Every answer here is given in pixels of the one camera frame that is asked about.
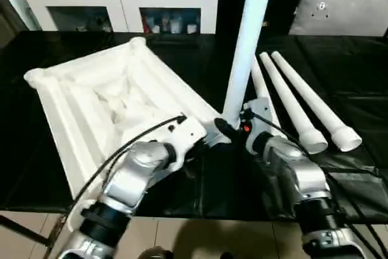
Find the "vertical white pipe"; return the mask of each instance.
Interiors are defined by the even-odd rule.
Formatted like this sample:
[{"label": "vertical white pipe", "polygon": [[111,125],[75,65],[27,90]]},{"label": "vertical white pipe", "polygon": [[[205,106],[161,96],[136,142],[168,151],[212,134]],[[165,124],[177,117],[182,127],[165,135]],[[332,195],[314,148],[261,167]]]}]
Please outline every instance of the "vertical white pipe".
[{"label": "vertical white pipe", "polygon": [[311,154],[319,153],[325,150],[327,148],[327,141],[323,137],[322,133],[314,128],[309,117],[303,111],[299,102],[292,94],[268,54],[260,54],[260,59],[262,60],[293,125],[299,133],[299,141],[301,144]]},{"label": "vertical white pipe", "polygon": [[[278,115],[276,114],[276,110],[275,110],[275,107],[273,106],[266,81],[264,80],[263,74],[261,73],[261,69],[257,62],[256,57],[253,58],[251,75],[253,79],[253,84],[255,86],[256,96],[258,98],[261,98],[261,97],[268,98],[269,109],[271,111],[271,116],[272,116],[272,122],[280,127]],[[271,129],[271,134],[274,136],[281,136],[285,139],[287,138],[285,134],[283,134],[282,132],[274,128]]]},{"label": "vertical white pipe", "polygon": [[351,127],[348,127],[341,121],[279,52],[273,52],[272,57],[327,130],[329,130],[332,140],[337,147],[342,152],[348,152],[357,148],[362,143],[361,137]]},{"label": "vertical white pipe", "polygon": [[239,126],[239,113],[268,0],[245,0],[222,117]]}]

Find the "tiled floor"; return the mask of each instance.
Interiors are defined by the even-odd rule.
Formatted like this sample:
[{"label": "tiled floor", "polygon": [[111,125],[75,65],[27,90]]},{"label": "tiled floor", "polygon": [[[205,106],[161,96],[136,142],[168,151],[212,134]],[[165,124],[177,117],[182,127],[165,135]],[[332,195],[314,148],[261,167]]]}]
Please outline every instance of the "tiled floor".
[{"label": "tiled floor", "polygon": [[[58,217],[53,214],[1,212],[35,232],[47,236]],[[370,238],[365,226],[358,228]],[[374,226],[388,245],[388,230]],[[57,254],[69,232],[63,231],[54,247]],[[134,218],[119,245],[115,259],[136,259],[153,246],[171,250],[175,259],[216,259],[229,251],[238,258],[308,258],[301,249],[301,232],[293,223]],[[41,259],[45,247],[0,227],[0,258]]]}]

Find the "black plastic sheet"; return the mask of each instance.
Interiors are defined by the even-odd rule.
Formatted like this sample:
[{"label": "black plastic sheet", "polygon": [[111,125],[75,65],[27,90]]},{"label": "black plastic sheet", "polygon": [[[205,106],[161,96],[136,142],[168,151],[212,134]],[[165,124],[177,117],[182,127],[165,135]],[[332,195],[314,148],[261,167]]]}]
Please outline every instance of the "black plastic sheet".
[{"label": "black plastic sheet", "polygon": [[[23,80],[49,67],[122,44],[129,33],[21,33],[0,54],[3,171],[0,208],[64,212],[67,181],[36,92]],[[149,47],[216,110],[222,111],[235,44],[216,36],[147,37]],[[363,138],[341,153],[332,143],[315,161],[361,206],[367,219],[388,222],[388,42],[378,38],[263,36],[257,52],[278,50],[328,105]],[[263,69],[283,128],[296,134]],[[255,97],[250,81],[246,100]],[[296,93],[314,125],[329,133]],[[349,218],[359,219],[341,192]],[[138,215],[152,217],[292,220],[276,175],[234,145],[220,144],[148,191]]]}]

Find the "cabinet door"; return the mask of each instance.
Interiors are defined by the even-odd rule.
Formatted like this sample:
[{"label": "cabinet door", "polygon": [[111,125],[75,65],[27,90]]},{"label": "cabinet door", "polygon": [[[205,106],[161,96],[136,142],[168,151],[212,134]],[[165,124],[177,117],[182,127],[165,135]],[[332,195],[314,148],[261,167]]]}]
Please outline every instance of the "cabinet door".
[{"label": "cabinet door", "polygon": [[127,32],[120,0],[27,0],[43,30]]},{"label": "cabinet door", "polygon": [[218,0],[121,0],[130,32],[215,33]]}]

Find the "black connector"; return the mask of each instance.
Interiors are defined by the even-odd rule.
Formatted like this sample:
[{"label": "black connector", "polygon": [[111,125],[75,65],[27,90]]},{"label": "black connector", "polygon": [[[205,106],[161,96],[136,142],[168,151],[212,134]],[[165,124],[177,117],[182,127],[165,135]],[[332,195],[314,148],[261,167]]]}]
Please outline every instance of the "black connector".
[{"label": "black connector", "polygon": [[129,224],[130,218],[99,201],[83,209],[85,217],[79,231],[110,247],[116,247]]}]

